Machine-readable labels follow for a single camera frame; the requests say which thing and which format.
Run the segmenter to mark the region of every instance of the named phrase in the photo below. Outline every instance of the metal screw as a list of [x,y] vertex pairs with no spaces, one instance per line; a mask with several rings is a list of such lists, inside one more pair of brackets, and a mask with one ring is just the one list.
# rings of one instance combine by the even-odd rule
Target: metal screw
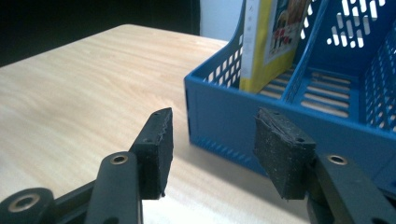
[[36,193],[25,194],[15,199],[8,207],[8,211],[18,213],[28,210],[40,201],[40,195]]
[[128,161],[128,157],[124,155],[118,155],[111,159],[111,164],[120,165]]
[[347,165],[347,159],[338,155],[330,155],[327,159],[337,165]]

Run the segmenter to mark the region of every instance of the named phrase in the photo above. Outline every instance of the book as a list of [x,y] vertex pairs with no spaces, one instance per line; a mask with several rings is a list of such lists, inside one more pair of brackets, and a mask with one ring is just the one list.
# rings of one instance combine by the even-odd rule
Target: book
[[247,0],[239,89],[259,92],[292,66],[310,0]]

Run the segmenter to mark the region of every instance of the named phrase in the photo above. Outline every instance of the wooden table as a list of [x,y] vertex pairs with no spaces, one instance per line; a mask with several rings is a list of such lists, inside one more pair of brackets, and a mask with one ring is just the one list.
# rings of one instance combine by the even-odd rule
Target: wooden table
[[0,201],[28,188],[60,197],[128,150],[149,115],[172,107],[166,197],[145,223],[306,223],[305,202],[188,138],[183,77],[226,42],[123,25],[0,68]]

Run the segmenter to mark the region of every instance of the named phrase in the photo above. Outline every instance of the white wall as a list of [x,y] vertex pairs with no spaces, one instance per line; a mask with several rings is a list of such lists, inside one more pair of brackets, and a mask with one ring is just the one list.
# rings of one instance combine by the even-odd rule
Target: white wall
[[243,0],[201,0],[201,35],[229,41]]

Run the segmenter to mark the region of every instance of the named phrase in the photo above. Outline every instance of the dark background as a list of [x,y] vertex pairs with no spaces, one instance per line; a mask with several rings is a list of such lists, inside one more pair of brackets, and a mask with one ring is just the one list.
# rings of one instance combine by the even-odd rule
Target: dark background
[[199,0],[0,0],[0,66],[122,24],[198,35]]

